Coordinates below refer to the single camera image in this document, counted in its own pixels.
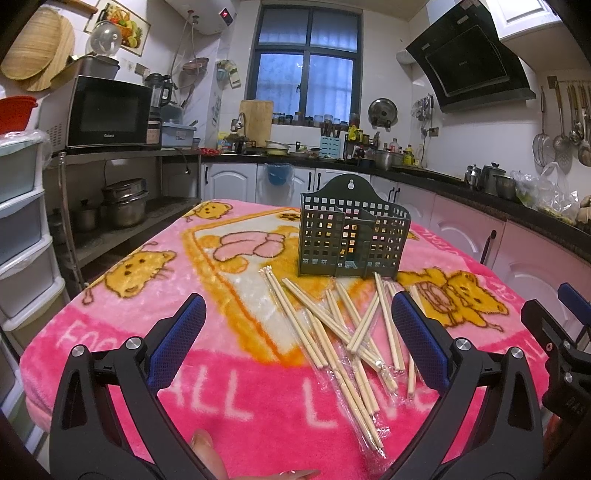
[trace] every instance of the black countertop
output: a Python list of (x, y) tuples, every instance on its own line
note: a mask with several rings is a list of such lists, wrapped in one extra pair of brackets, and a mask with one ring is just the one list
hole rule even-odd
[[(179, 162), (182, 159), (166, 159), (166, 161)], [(570, 226), (551, 216), (527, 208), (520, 203), (489, 195), (484, 192), (470, 190), (468, 186), (455, 177), (440, 174), (431, 170), (422, 170), (413, 167), (393, 167), (389, 171), (377, 168), (363, 168), (357, 165), (345, 164), (326, 159), (307, 160), (290, 157), (262, 157), (257, 155), (220, 155), (218, 157), (202, 157), (202, 162), (214, 163), (267, 163), (272, 161), (291, 163), (296, 167), (306, 168), (333, 168), (343, 171), (376, 175), (392, 181), (412, 185), (420, 189), (435, 192), (438, 195), (463, 203), (476, 210), (496, 217), (500, 220), (510, 220), (522, 225), (565, 249), (576, 254), (581, 259), (591, 264), (591, 235)]]

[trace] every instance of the ceiling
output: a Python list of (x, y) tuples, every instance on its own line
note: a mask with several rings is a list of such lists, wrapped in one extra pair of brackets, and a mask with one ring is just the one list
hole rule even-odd
[[(373, 10), (392, 17), (409, 21), (425, 5), (428, 0), (321, 0), (322, 3), (348, 5), (366, 10)], [(273, 3), (291, 3), (293, 0), (274, 0)]]

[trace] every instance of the window pane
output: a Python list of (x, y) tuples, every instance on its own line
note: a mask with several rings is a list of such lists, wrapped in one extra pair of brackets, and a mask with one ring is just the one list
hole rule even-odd
[(335, 12), (315, 11), (310, 45), (357, 51), (357, 17)]
[(306, 115), (326, 115), (349, 121), (353, 60), (310, 55)]
[(300, 90), (297, 86), (301, 83), (303, 63), (303, 55), (261, 54), (256, 99), (273, 100), (274, 112), (293, 115), (299, 111)]
[(291, 43), (304, 45), (308, 29), (308, 10), (266, 8), (259, 43)]

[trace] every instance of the window frame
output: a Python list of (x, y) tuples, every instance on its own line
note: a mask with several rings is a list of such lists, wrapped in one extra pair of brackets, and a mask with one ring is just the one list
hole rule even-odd
[[(306, 44), (294, 45), (283, 43), (259, 43), (261, 36), (262, 20), (267, 9), (301, 9), (308, 11), (308, 26), (306, 30)], [(338, 14), (351, 15), (357, 19), (357, 51), (338, 50), (327, 47), (313, 47), (310, 45), (312, 36), (312, 22), (315, 11), (334, 12)], [(340, 10), (337, 8), (313, 7), (306, 5), (261, 5), (258, 20), (256, 22), (255, 37), (253, 39), (253, 48), (251, 61), (249, 65), (248, 80), (246, 83), (246, 99), (256, 100), (256, 87), (258, 83), (259, 68), (261, 67), (261, 55), (264, 53), (283, 53), (283, 54), (302, 54), (304, 56), (304, 64), (301, 72), (300, 83), (300, 105), (299, 112), (304, 116), (309, 116), (306, 113), (306, 106), (308, 100), (308, 82), (310, 75), (310, 56), (322, 55), (325, 57), (335, 57), (340, 59), (348, 59), (353, 61), (353, 78), (351, 85), (351, 113), (359, 113), (361, 111), (361, 77), (363, 64), (363, 16), (349, 10)], [(292, 115), (293, 112), (285, 112), (286, 115)], [(343, 121), (349, 121), (348, 118), (343, 118)]]

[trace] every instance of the window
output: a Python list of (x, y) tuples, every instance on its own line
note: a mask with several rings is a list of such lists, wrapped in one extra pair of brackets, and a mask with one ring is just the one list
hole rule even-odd
[(361, 17), (316, 7), (263, 7), (248, 99), (274, 111), (349, 120), (361, 96)]

